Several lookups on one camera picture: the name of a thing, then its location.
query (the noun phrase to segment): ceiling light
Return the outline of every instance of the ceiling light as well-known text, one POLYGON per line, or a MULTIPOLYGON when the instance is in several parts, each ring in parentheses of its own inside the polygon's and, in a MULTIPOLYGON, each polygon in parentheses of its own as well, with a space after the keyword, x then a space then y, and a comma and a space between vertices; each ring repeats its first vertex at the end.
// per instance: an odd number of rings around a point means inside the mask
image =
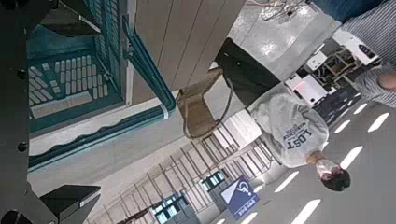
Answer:
POLYGON ((345 127, 349 124, 349 122, 350 122, 350 119, 347 121, 344 121, 344 123, 342 123, 340 125, 340 127, 338 127, 337 130, 335 130, 334 133, 340 133, 341 131, 343 131, 345 129, 345 127))
POLYGON ((384 123, 384 121, 388 118, 389 113, 383 114, 381 116, 379 116, 374 123, 372 124, 372 126, 369 128, 369 133, 376 131, 377 129, 379 129, 379 127, 381 127, 381 125, 384 123))
POLYGON ((283 183, 280 184, 279 187, 277 187, 275 193, 279 193, 280 191, 282 191, 291 182, 291 180, 293 180, 297 176, 298 173, 300 172, 296 171, 293 174, 289 175, 289 177, 285 181, 283 181, 283 183))
POLYGON ((321 199, 309 202, 291 224, 304 224, 320 204, 321 199))
POLYGON ((359 153, 361 153, 362 149, 363 149, 363 147, 355 147, 352 150, 350 150, 350 152, 346 155, 344 160, 341 162, 341 164, 340 164, 341 168, 346 170, 349 167, 350 163, 352 163, 355 160, 355 158, 359 155, 359 153))
POLYGON ((349 111, 349 109, 347 109, 346 111, 344 111, 344 113, 342 113, 342 114, 340 115, 340 118, 343 117, 348 111, 349 111))
POLYGON ((262 185, 258 186, 257 188, 254 189, 254 193, 259 192, 262 189, 262 185))
POLYGON ((222 219, 222 220, 218 221, 217 224, 223 224, 224 222, 225 222, 225 219, 222 219))
POLYGON ((250 215, 248 215, 247 218, 245 218, 245 220, 243 222, 241 222, 241 224, 248 224, 251 222, 251 220, 253 220, 253 218, 255 218, 257 216, 257 213, 252 213, 250 215))
POLYGON ((367 104, 363 104, 363 105, 359 106, 359 108, 357 110, 355 110, 355 113, 353 113, 353 114, 354 115, 359 114, 366 106, 367 106, 367 104))

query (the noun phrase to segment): metal bar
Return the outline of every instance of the metal bar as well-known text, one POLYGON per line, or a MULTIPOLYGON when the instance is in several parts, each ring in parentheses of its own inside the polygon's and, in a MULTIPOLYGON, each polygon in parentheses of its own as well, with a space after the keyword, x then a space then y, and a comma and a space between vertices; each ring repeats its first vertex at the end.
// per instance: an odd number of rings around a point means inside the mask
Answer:
POLYGON ((148 194, 148 192, 146 191, 146 189, 145 189, 144 186, 142 187, 142 190, 145 191, 146 196, 148 196, 149 204, 151 204, 151 206, 154 205, 154 203, 152 202, 151 198, 149 197, 149 194, 148 194))
MULTIPOLYGON (((183 148, 181 149, 181 151, 183 152, 184 156, 187 158, 187 161, 190 163, 190 166, 192 166, 192 168, 193 168, 193 165, 191 164, 191 162, 190 162, 190 160, 189 160, 189 158, 188 158, 186 152, 183 150, 183 148)), ((193 183, 192 175, 191 175, 190 172, 187 170, 187 168, 186 168, 186 166, 183 164, 183 162, 182 162, 182 161, 180 161, 180 162, 181 162, 181 164, 183 165, 184 169, 186 169, 187 174, 189 174, 189 176, 190 176, 190 178, 191 178, 191 180, 192 180, 192 183, 193 183)), ((198 191, 198 194, 200 195, 201 199, 204 201, 204 203, 205 203, 206 206, 207 206, 207 202, 204 200, 204 197, 202 196, 202 193, 201 193, 199 190, 197 190, 197 191, 198 191)))
POLYGON ((146 208, 149 208, 145 199, 143 198, 142 193, 140 192, 139 188, 137 187, 136 183, 134 183, 134 187, 136 188, 137 193, 139 194, 140 198, 142 199, 143 203, 145 204, 146 208))
MULTIPOLYGON (((168 175, 166 174, 165 170, 163 169, 163 167, 160 164, 158 164, 158 165, 160 166, 161 170, 163 171, 163 175, 165 176, 166 182, 168 182, 168 185, 171 187, 172 192, 174 194, 177 194, 175 186, 173 186, 173 184, 172 184, 171 180, 169 179, 168 175)), ((187 216, 186 211, 184 211, 184 208, 181 207, 180 201, 178 199, 177 199, 177 205, 179 206, 180 210, 182 210, 184 216, 187 216)))
POLYGON ((230 168, 230 166, 227 164, 227 163, 225 163, 225 166, 230 170, 230 176, 232 176, 232 178, 235 180, 235 179, 237 179, 238 178, 238 175, 235 175, 234 173, 233 173, 233 170, 230 168))
MULTIPOLYGON (((172 158, 172 161, 177 165, 177 163, 175 162, 175 159, 174 159, 172 156, 171 156, 171 158, 172 158)), ((189 177, 192 179, 192 176, 191 176, 191 174, 189 173, 189 171, 186 169, 186 166, 184 165, 184 163, 183 163, 181 160, 179 160, 179 161, 180 161, 180 164, 183 166, 183 168, 186 170, 186 172, 187 172, 187 174, 189 175, 189 177)), ((194 194, 194 196, 195 196, 195 198, 197 199, 198 203, 201 205, 201 207, 204 207, 204 205, 201 203, 201 201, 199 201, 199 198, 198 198, 197 195, 195 194, 194 190, 192 190, 192 186, 190 186, 190 183, 189 183, 187 177, 184 176, 184 174, 181 172, 180 167, 178 167, 178 165, 177 165, 176 168, 180 171, 181 175, 182 175, 183 178, 186 180, 186 183, 189 185, 189 188, 190 188, 190 190, 192 191, 192 193, 194 194)))
POLYGON ((242 167, 242 165, 239 163, 239 161, 233 160, 233 162, 235 162, 236 166, 238 167, 238 169, 242 172, 242 174, 248 179, 248 173, 245 172, 244 168, 242 167))
POLYGON ((197 146, 196 146, 193 142, 191 142, 191 144, 192 144, 192 146, 194 147, 195 151, 198 153, 199 158, 201 158, 201 160, 204 162, 204 164, 205 164, 207 170, 209 171, 209 173, 212 174, 211 171, 210 171, 209 165, 208 165, 207 162, 205 161, 205 159, 204 159, 204 157, 202 156, 201 152, 199 152, 197 146))
POLYGON ((225 131, 228 133, 228 135, 231 136, 231 138, 233 139, 233 141, 235 142, 237 149, 238 150, 241 146, 239 145, 239 143, 236 141, 236 139, 233 137, 233 135, 231 134, 230 130, 228 130, 227 126, 225 126, 225 124, 222 122, 221 125, 224 127, 225 131))
POLYGON ((251 167, 248 165, 247 161, 245 160, 244 156, 241 156, 242 161, 244 162, 244 164, 246 165, 246 167, 249 169, 249 171, 256 176, 256 174, 254 174, 253 170, 251 169, 251 167))
POLYGON ((210 140, 210 142, 212 142, 213 146, 215 146, 215 148, 216 148, 218 151, 220 151, 220 149, 219 149, 219 147, 218 147, 218 146, 220 146, 220 147, 224 150, 226 156, 228 156, 227 150, 225 150, 225 148, 222 146, 222 144, 221 144, 221 142, 219 141, 219 139, 218 139, 214 134, 212 134, 211 136, 209 136, 209 140, 210 140))
POLYGON ((262 169, 260 169, 260 166, 257 164, 257 162, 255 162, 254 160, 253 160, 253 158, 250 156, 250 154, 248 154, 249 152, 247 152, 247 156, 248 156, 248 158, 253 162, 253 164, 254 164, 254 166, 256 166, 256 168, 257 168, 257 170, 260 172, 260 173, 262 173, 262 169))
POLYGON ((157 184, 154 183, 154 181, 151 179, 151 176, 149 176, 149 173, 146 173, 146 175, 148 176, 148 180, 151 182, 151 184, 154 187, 155 191, 157 192, 158 196, 160 196, 160 198, 163 200, 163 195, 161 194, 160 190, 157 189, 157 184))
POLYGON ((270 168, 268 167, 267 163, 265 163, 265 161, 262 159, 262 157, 259 155, 259 153, 256 151, 256 148, 253 148, 253 154, 257 157, 257 159, 260 161, 260 163, 262 164, 263 167, 267 168, 267 170, 269 170, 270 168))
POLYGON ((262 151, 264 152, 264 154, 266 155, 266 152, 268 151, 270 153, 269 156, 269 161, 276 161, 278 165, 282 165, 282 162, 276 157, 274 156, 274 153, 271 151, 271 149, 267 146, 267 144, 265 143, 265 141, 263 141, 260 137, 259 137, 260 141, 262 142, 262 144, 265 146, 265 148, 262 148, 262 151))
POLYGON ((207 156, 210 158, 210 160, 212 160, 213 164, 215 164, 216 166, 219 165, 219 163, 215 160, 215 158, 213 157, 213 155, 209 152, 209 150, 207 149, 207 142, 204 140, 201 142, 201 147, 204 149, 204 152, 207 154, 207 156))
POLYGON ((119 194, 119 195, 120 195, 120 198, 121 198, 121 207, 122 207, 122 210, 124 210, 125 216, 126 217, 131 216, 132 215, 131 211, 129 211, 128 206, 126 205, 125 201, 122 198, 122 195, 121 194, 119 194))
POLYGON ((124 212, 125 218, 128 218, 129 216, 124 208, 124 205, 122 203, 120 203, 120 205, 121 205, 122 211, 124 212))
MULTIPOLYGON (((171 168, 172 168, 173 172, 175 173, 175 176, 176 176, 176 178, 178 179, 178 182, 180 182, 181 187, 182 187, 184 190, 186 190, 186 186, 184 185, 183 181, 181 181, 180 176, 178 175, 178 173, 177 173, 176 170, 175 170, 175 167, 174 167, 172 164, 171 164, 171 168)), ((188 193, 186 193, 186 196, 187 196, 189 202, 191 203, 191 205, 193 206, 194 210, 196 210, 195 204, 192 202, 192 200, 191 200, 191 198, 190 198, 190 195, 189 195, 188 193)))
POLYGON ((190 157, 189 157, 188 153, 186 153, 186 152, 183 150, 183 148, 181 148, 181 151, 183 152, 183 155, 186 157, 187 161, 189 162, 189 164, 190 164, 190 166, 192 167, 192 169, 194 170, 194 172, 198 175, 198 177, 200 177, 200 178, 202 179, 202 175, 200 175, 201 172, 198 172, 198 171, 196 170, 196 168, 195 168, 195 166, 194 166, 195 163, 193 163, 193 162, 190 160, 190 157))
POLYGON ((112 224, 114 224, 114 220, 113 220, 113 218, 111 217, 110 213, 107 211, 106 206, 103 205, 103 207, 105 208, 105 211, 106 211, 106 213, 107 213, 108 218, 110 219, 110 222, 111 222, 112 224))
MULTIPOLYGON (((150 205, 151 205, 151 207, 152 207, 152 205, 153 205, 152 200, 151 200, 151 198, 149 197, 149 194, 148 194, 148 192, 146 191, 146 189, 145 189, 144 186, 142 187, 142 190, 145 191, 146 196, 148 196, 149 203, 150 203, 150 205)), ((157 220, 157 218, 154 217, 154 215, 153 215, 150 211, 148 211, 148 212, 151 214, 151 216, 150 216, 151 219, 155 222, 155 220, 157 220)))
POLYGON ((221 156, 222 158, 219 159, 218 156, 217 156, 216 153, 212 150, 211 147, 208 147, 207 149, 208 149, 210 152, 212 152, 213 156, 216 158, 216 161, 217 161, 218 163, 220 163, 221 160, 224 160, 224 159, 225 159, 225 157, 224 157, 224 156, 222 155, 222 153, 219 151, 218 146, 216 146, 216 144, 212 141, 212 139, 209 138, 209 140, 212 142, 213 146, 215 146, 215 148, 218 150, 218 152, 219 152, 219 154, 220 154, 220 156, 221 156))
POLYGON ((139 188, 137 187, 136 183, 134 183, 134 187, 136 188, 137 193, 139 194, 140 198, 142 199, 143 203, 145 204, 145 206, 148 208, 148 204, 146 203, 145 199, 143 198, 142 193, 140 192, 139 188))
POLYGON ((268 161, 271 161, 271 157, 268 156, 267 152, 265 151, 265 148, 262 147, 262 144, 258 144, 256 142, 256 140, 254 140, 254 143, 256 144, 256 146, 262 151, 262 153, 264 154, 264 156, 267 158, 268 161))
POLYGON ((209 199, 209 203, 207 203, 207 202, 205 201, 205 199, 204 199, 204 196, 203 196, 203 194, 205 195, 205 193, 202 193, 202 192, 197 188, 196 185, 194 185, 194 187, 197 189, 198 194, 201 196, 202 201, 204 201, 204 203, 206 204, 206 206, 209 206, 210 199, 209 199))
POLYGON ((236 173, 236 176, 237 176, 237 178, 239 177, 239 173, 238 173, 238 170, 235 168, 235 165, 234 164, 232 164, 232 163, 230 163, 230 166, 231 167, 233 167, 233 170, 235 171, 235 173, 236 173))
POLYGON ((142 209, 140 208, 139 203, 136 200, 136 197, 134 196, 134 193, 131 193, 132 198, 134 199, 134 203, 137 205, 137 208, 139 209, 139 212, 142 211, 142 209))
POLYGON ((218 128, 219 133, 221 134, 222 138, 224 138, 224 140, 227 142, 228 146, 225 148, 227 149, 228 147, 233 148, 232 144, 230 143, 230 141, 228 141, 228 139, 226 138, 226 136, 224 135, 224 133, 221 131, 221 128, 218 128))

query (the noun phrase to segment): blue sign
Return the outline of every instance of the blue sign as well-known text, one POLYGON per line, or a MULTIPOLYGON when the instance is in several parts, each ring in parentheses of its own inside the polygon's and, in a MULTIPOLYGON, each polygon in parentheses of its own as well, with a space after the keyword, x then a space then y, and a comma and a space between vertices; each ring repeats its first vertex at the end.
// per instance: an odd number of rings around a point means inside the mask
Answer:
POLYGON ((260 200, 243 175, 220 195, 236 220, 239 220, 260 200))

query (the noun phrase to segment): gray sweatshirt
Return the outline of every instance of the gray sweatshirt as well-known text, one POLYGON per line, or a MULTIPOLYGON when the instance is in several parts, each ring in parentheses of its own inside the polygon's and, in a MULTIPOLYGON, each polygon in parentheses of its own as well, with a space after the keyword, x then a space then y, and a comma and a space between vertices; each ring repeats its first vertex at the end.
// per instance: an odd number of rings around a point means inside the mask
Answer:
POLYGON ((265 93, 249 110, 262 127, 268 147, 289 168, 306 165, 306 157, 322 151, 329 138, 323 118, 283 84, 265 93))

